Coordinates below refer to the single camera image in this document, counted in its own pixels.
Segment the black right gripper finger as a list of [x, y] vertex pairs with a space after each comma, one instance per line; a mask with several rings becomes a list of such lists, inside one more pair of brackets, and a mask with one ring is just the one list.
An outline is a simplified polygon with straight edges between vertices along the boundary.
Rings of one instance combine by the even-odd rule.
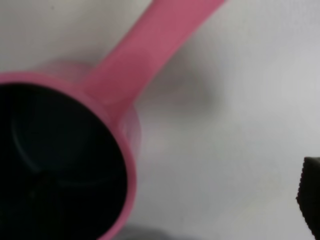
[[315, 240], [320, 239], [320, 158], [305, 157], [296, 201]]

